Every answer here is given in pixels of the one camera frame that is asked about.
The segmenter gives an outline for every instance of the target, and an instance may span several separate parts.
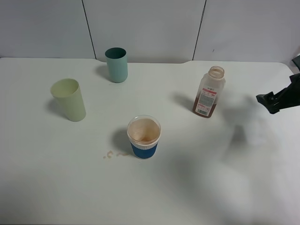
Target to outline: barcode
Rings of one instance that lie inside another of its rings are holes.
[[[203,115],[207,115],[207,112],[206,111],[202,111],[202,110],[200,110],[200,109],[198,109],[198,111],[197,111],[198,113],[201,113],[201,114],[203,114]]]
[[[213,97],[207,97],[205,95],[200,95],[199,103],[207,107],[211,107],[214,104],[215,99]]]

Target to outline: plastic bottle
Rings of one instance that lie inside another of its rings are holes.
[[[214,66],[205,74],[200,82],[193,112],[199,116],[210,118],[225,85],[224,70]]]

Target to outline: bottle label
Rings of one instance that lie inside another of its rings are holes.
[[[211,111],[212,105],[214,104],[217,97],[218,88],[212,88],[210,86],[204,85],[201,90],[198,104],[196,107],[196,112],[208,116]]]

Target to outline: bottle cap opening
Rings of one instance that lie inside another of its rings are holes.
[[[208,71],[208,75],[215,79],[222,79],[224,77],[224,69],[222,67],[214,66]]]

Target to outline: cup rim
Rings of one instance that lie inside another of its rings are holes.
[[[122,51],[124,51],[124,55],[123,55],[122,57],[116,58],[116,59],[111,58],[111,57],[108,57],[108,56],[107,56],[108,52],[109,52],[109,51],[113,51],[113,50],[122,50]],[[123,58],[127,55],[127,52],[126,52],[126,50],[125,50],[124,48],[114,47],[114,48],[107,49],[107,50],[105,51],[104,55],[105,55],[106,58],[108,58],[108,59],[110,59],[110,60],[119,60],[119,59],[123,59]]]
[[[62,82],[62,81],[64,81],[64,80],[71,80],[71,81],[75,81],[76,82],[76,84],[77,84],[77,88],[76,88],[76,90],[73,92],[73,93],[71,93],[71,94],[69,94],[69,95],[67,95],[67,96],[57,96],[57,95],[54,95],[53,94],[53,88],[54,88],[54,86],[55,85],[57,85],[59,82]],[[61,79],[61,80],[59,80],[59,81],[57,81],[57,82],[55,82],[52,86],[51,86],[51,88],[50,88],[50,92],[51,92],[51,94],[52,94],[52,96],[53,97],[55,97],[55,98],[67,98],[67,97],[70,97],[71,95],[73,95],[73,94],[75,94],[77,91],[78,91],[78,89],[79,89],[79,83],[78,83],[78,81],[77,80],[75,80],[75,79],[72,79],[72,78],[64,78],[64,79]]]
[[[141,144],[138,140],[136,140],[136,139],[134,139],[133,137],[131,137],[130,134],[128,133],[129,126],[130,126],[134,121],[139,120],[139,119],[150,119],[150,120],[154,121],[154,122],[158,125],[158,127],[159,127],[159,136],[158,136],[156,139],[154,139],[153,142],[151,142],[151,143],[149,143],[149,144]],[[129,138],[130,140],[132,140],[134,143],[136,143],[136,144],[138,144],[138,145],[140,145],[140,146],[144,146],[144,147],[150,146],[150,145],[153,145],[153,144],[155,144],[155,143],[157,143],[157,142],[159,141],[160,136],[161,136],[161,126],[160,126],[159,121],[158,121],[157,119],[155,119],[154,117],[149,116],[149,115],[139,115],[139,116],[134,117],[134,118],[128,123],[128,126],[127,126],[127,135],[128,135],[128,138]]]

